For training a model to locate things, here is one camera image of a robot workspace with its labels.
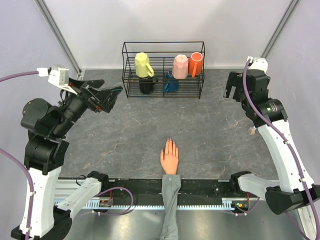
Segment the glitter nail polish bottle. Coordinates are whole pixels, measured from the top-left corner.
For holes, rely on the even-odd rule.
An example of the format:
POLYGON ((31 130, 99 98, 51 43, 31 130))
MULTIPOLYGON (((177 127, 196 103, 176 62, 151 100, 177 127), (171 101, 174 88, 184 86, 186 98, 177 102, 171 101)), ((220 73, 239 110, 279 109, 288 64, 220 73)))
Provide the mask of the glitter nail polish bottle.
POLYGON ((253 136, 256 133, 256 128, 254 126, 250 127, 248 129, 248 133, 249 133, 249 135, 253 136))

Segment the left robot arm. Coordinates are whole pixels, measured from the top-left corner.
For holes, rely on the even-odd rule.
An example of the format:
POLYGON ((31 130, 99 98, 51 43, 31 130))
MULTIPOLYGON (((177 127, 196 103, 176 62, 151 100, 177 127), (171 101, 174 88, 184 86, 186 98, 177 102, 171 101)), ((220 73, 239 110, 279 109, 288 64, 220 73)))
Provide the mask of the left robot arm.
POLYGON ((68 131, 87 110, 109 113, 123 89, 104 87, 104 83, 102 79, 69 79, 70 90, 60 91, 58 105, 35 98, 24 106, 20 124, 28 133, 23 163, 28 174, 28 192, 22 222, 11 231, 12 238, 62 240, 85 204, 96 195, 104 197, 109 193, 108 175, 92 171, 70 196, 54 203, 69 147, 68 131))

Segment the grey sleeved forearm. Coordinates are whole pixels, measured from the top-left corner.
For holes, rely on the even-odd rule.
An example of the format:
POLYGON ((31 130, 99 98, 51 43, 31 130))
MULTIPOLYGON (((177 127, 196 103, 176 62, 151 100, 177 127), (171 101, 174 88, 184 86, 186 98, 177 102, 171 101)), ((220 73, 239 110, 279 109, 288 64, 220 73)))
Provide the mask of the grey sleeved forearm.
POLYGON ((177 224, 178 193, 181 188, 181 178, 178 174, 162 176, 162 200, 165 217, 160 234, 161 240, 177 240, 179 238, 177 224))

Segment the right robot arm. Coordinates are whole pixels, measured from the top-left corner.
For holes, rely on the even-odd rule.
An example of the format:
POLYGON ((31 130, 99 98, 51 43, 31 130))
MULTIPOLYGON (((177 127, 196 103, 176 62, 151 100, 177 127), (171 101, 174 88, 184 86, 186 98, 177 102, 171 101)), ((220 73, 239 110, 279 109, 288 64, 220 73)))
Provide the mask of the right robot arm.
POLYGON ((270 210, 280 215, 308 206, 306 190, 314 202, 320 199, 320 186, 304 167, 290 132, 288 116, 278 99, 268 96, 271 78, 263 70, 250 69, 246 75, 231 71, 223 96, 240 102, 245 115, 252 120, 272 157, 277 181, 266 180, 250 171, 231 175, 229 191, 235 197, 245 192, 264 199, 270 210))

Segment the mannequin hand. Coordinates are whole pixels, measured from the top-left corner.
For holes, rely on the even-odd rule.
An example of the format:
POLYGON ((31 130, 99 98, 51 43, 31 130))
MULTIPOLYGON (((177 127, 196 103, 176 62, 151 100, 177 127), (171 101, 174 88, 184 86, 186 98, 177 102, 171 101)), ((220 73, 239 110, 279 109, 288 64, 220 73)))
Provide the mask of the mannequin hand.
POLYGON ((179 164, 179 148, 176 142, 169 138, 164 149, 160 151, 160 164, 166 175, 176 175, 179 164))

